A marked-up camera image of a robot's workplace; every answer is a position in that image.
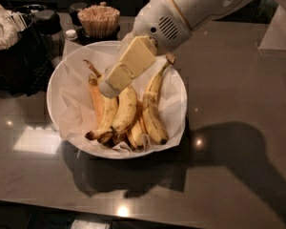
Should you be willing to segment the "white gripper with vent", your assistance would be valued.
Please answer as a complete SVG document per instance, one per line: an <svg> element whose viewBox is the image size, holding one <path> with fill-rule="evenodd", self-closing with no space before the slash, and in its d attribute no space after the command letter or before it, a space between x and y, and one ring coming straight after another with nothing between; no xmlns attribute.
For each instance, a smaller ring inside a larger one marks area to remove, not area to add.
<svg viewBox="0 0 286 229"><path fill-rule="evenodd" d="M135 17L133 31L121 40L118 56L99 83L100 92L108 98L118 96L148 70L157 49L160 54L173 52L192 35L173 0L150 0Z"/></svg>

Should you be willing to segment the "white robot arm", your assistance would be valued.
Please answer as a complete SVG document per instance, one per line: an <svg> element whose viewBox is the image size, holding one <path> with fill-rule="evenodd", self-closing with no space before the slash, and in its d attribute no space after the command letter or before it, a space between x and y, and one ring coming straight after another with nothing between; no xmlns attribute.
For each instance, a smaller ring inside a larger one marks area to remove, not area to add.
<svg viewBox="0 0 286 229"><path fill-rule="evenodd" d="M243 8L253 0L150 0L134 19L116 59L105 70L99 91L118 96L159 54L173 52L205 23ZM275 0L286 10L286 0Z"/></svg>

